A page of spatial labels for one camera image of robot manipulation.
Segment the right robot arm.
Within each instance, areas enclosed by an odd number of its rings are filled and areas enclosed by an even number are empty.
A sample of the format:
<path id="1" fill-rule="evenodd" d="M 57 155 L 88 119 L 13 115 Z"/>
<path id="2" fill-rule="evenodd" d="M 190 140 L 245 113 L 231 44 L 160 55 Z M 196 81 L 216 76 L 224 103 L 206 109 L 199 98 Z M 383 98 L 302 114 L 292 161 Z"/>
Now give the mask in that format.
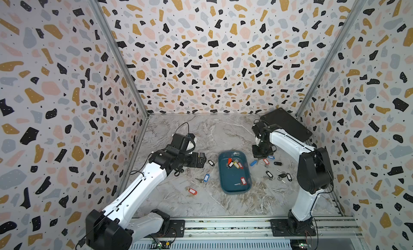
<path id="1" fill-rule="evenodd" d="M 254 158 L 265 160 L 275 151 L 282 149 L 297 162 L 297 181 L 300 191 L 289 210 L 286 230 L 292 235 L 305 232 L 313 225 L 313 208 L 321 194 L 329 194 L 333 187 L 333 171 L 329 154 L 324 148 L 307 145 L 286 130 L 265 121 L 258 121 L 252 126 L 256 144 L 252 146 Z"/>

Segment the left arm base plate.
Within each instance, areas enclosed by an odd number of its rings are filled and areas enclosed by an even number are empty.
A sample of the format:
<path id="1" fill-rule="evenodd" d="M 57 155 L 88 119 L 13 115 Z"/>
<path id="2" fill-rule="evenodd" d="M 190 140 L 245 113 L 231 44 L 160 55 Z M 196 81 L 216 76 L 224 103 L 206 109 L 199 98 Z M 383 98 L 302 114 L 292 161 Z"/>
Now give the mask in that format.
<path id="1" fill-rule="evenodd" d="M 146 238 L 150 238 L 151 236 L 154 238 L 183 238 L 185 223 L 186 221 L 183 219 L 171 219 L 168 222 L 164 222 L 157 233 L 146 236 Z"/>

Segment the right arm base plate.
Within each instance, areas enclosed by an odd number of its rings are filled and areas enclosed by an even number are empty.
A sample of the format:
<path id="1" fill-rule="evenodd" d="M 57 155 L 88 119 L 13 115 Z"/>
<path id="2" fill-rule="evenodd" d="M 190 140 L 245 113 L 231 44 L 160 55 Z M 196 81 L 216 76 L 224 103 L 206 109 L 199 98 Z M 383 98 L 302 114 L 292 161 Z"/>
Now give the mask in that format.
<path id="1" fill-rule="evenodd" d="M 270 227 L 273 237 L 305 237 L 316 236 L 313 219 L 296 221 L 294 218 L 271 219 Z"/>

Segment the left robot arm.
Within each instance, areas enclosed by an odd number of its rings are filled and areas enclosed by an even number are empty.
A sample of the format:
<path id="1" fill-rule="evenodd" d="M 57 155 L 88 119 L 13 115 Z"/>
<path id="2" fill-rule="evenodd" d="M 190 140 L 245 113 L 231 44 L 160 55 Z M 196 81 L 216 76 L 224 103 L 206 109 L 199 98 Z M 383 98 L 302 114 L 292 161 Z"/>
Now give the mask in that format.
<path id="1" fill-rule="evenodd" d="M 94 250 L 128 250 L 137 240 L 145 237 L 177 237 L 170 215 L 154 209 L 149 214 L 133 220 L 139 207 L 150 193 L 171 172 L 176 176 L 184 167 L 203 168 L 207 159 L 204 153 L 151 153 L 138 177 L 103 210 L 92 210 L 86 218 L 85 243 Z"/>

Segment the small blue tag key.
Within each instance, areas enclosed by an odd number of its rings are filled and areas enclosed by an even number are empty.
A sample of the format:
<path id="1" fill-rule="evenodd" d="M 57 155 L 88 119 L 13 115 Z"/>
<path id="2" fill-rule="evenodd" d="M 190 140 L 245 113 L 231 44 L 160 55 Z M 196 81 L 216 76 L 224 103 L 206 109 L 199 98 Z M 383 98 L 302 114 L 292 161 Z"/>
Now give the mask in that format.
<path id="1" fill-rule="evenodd" d="M 259 162 L 258 159 L 254 160 L 253 162 L 250 163 L 250 166 L 253 167 Z"/>

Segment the teal storage box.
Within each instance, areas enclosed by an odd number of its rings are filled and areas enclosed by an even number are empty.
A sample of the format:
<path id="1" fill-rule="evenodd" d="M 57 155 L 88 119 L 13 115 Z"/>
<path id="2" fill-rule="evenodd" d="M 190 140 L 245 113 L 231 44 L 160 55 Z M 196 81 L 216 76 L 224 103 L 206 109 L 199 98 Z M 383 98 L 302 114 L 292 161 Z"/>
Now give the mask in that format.
<path id="1" fill-rule="evenodd" d="M 234 165 L 228 167 L 228 158 L 238 161 L 243 169 L 237 169 Z M 252 188 L 252 178 L 248 167 L 246 155 L 241 151 L 224 151 L 218 155 L 219 182 L 224 193 L 228 195 L 239 195 L 248 192 Z M 240 183 L 240 178 L 247 181 L 246 186 L 236 186 Z"/>

